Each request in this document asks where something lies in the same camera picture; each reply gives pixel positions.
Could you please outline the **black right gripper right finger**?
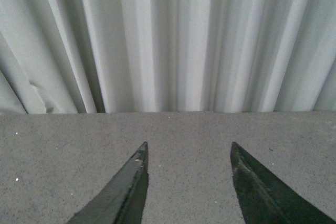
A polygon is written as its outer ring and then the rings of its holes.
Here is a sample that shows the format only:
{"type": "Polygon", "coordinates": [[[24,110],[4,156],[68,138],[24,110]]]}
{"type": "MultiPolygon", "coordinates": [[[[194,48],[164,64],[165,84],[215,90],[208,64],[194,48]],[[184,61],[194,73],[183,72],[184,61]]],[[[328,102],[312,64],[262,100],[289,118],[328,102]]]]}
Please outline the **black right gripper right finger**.
{"type": "Polygon", "coordinates": [[[230,161],[245,223],[335,223],[236,142],[230,161]]]}

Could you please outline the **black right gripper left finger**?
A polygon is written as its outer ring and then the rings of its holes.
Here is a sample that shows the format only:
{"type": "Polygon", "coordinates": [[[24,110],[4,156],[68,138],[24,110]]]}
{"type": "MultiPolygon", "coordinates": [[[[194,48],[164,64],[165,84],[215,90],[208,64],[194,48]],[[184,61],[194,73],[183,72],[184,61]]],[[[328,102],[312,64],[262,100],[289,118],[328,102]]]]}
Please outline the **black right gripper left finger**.
{"type": "Polygon", "coordinates": [[[148,143],[143,142],[105,187],[68,223],[141,223],[149,185],[148,143]]]}

